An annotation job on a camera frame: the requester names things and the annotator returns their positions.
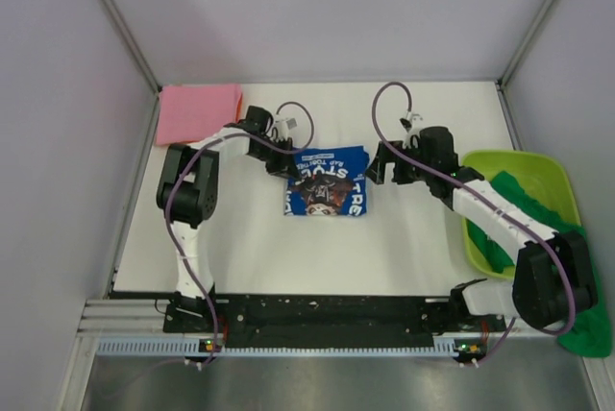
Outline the blue t shirt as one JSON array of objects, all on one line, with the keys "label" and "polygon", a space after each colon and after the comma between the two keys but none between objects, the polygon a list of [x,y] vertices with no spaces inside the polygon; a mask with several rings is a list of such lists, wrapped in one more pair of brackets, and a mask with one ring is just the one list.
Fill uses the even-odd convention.
[{"label": "blue t shirt", "polygon": [[360,217],[367,213],[369,154],[363,146],[306,149],[294,159],[300,177],[287,183],[285,216]]}]

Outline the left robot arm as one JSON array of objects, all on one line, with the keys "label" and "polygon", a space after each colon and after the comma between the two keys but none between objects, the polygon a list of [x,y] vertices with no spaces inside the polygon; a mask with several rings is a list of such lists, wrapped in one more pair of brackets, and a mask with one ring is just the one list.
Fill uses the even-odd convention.
[{"label": "left robot arm", "polygon": [[227,161],[246,156],[263,162],[271,176],[297,179],[294,156],[301,150],[291,135],[296,126],[292,117],[250,106],[244,118],[214,135],[167,149],[156,202],[177,257],[173,304],[197,330],[212,328],[218,317],[211,295],[214,279],[209,259],[199,250],[199,232],[216,209],[220,170]]}]

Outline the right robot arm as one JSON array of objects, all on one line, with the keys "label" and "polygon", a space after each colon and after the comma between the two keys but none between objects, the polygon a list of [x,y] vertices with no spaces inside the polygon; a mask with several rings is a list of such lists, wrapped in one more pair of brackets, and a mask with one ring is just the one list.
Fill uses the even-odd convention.
[{"label": "right robot arm", "polygon": [[475,279],[452,290],[448,315],[455,327],[468,330],[483,315],[504,315],[562,335],[572,329],[579,313],[597,304],[585,238],[531,218],[480,171],[460,164],[447,128],[412,130],[403,140],[382,139],[365,175],[382,184],[388,165],[393,167],[393,182],[424,183],[435,199],[485,232],[514,264],[511,281]]}]

